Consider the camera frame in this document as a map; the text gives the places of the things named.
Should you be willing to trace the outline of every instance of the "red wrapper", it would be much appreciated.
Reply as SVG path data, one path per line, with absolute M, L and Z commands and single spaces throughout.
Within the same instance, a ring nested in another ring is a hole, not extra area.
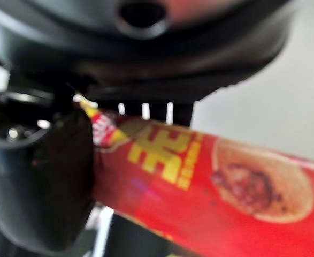
M 203 256 L 314 256 L 313 162 L 83 107 L 97 201 Z

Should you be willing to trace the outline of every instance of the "white background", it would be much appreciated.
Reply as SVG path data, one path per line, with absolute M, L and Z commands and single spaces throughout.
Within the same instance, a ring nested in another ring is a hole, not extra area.
M 6 80 L 0 69 L 0 89 Z M 283 54 L 198 103 L 193 128 L 314 159 L 314 0 L 300 3 Z

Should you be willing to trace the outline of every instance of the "red snack package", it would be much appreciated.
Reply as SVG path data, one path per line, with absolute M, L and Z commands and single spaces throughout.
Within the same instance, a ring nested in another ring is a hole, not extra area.
M 314 256 L 313 162 L 81 105 L 97 201 L 203 256 Z

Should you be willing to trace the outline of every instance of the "black plastic part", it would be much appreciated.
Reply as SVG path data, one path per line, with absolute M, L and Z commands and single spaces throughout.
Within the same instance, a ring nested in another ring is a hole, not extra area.
M 118 215 L 113 216 L 103 257 L 167 257 L 170 254 L 199 257 Z
M 190 127 L 191 119 L 193 117 L 194 105 L 188 104 L 174 104 L 173 105 L 173 123 Z
M 89 10 L 77 3 L 79 10 Z M 191 103 L 249 78 L 272 61 L 286 42 L 292 3 L 246 1 L 205 24 L 140 42 L 97 34 L 91 26 L 80 29 L 28 1 L 0 0 L 0 62 L 25 72 L 90 76 L 97 82 L 85 93 L 93 101 Z M 131 65 L 134 71 L 141 69 L 132 77 Z M 103 67 L 111 79 L 120 73 L 129 79 L 107 82 Z
M 39 128 L 39 119 L 50 128 Z M 7 141 L 17 124 L 29 133 Z M 0 230 L 33 252 L 72 246 L 93 206 L 92 159 L 91 122 L 82 111 L 60 116 L 0 94 Z
M 44 257 L 12 244 L 0 232 L 0 257 Z
M 218 49 L 231 44 L 252 32 L 289 2 L 291 1 L 248 1 L 219 20 L 215 19 L 193 29 L 166 34 L 152 41 L 140 42 L 98 35 L 93 33 L 92 29 L 77 29 L 54 19 L 27 1 L 0 0 L 0 56 L 6 62 L 29 68 L 28 63 L 39 65 L 38 62 L 32 62 L 36 59 L 29 56 L 32 54 L 36 55 L 34 57 L 40 56 L 38 58 L 40 64 L 46 64 L 47 61 L 53 65 L 55 61 L 58 64 L 63 63 L 63 66 L 73 57 L 77 58 L 77 55 L 81 58 L 88 56 L 103 61 L 131 62 L 196 54 L 206 49 Z

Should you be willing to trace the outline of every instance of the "food image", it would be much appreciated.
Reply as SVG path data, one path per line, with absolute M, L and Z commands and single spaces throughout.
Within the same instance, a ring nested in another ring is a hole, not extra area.
M 297 222 L 314 208 L 314 190 L 307 176 L 280 155 L 219 139 L 213 168 L 212 181 L 222 199 L 259 220 Z

